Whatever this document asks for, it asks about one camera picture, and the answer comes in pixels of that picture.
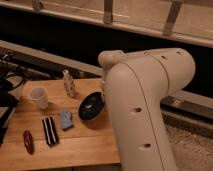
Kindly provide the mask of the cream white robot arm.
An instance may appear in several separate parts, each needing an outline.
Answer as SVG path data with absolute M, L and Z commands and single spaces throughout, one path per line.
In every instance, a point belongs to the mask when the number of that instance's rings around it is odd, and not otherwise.
M 178 171 L 160 101 L 192 80 L 191 54 L 181 48 L 113 50 L 101 52 L 98 61 L 123 171 Z

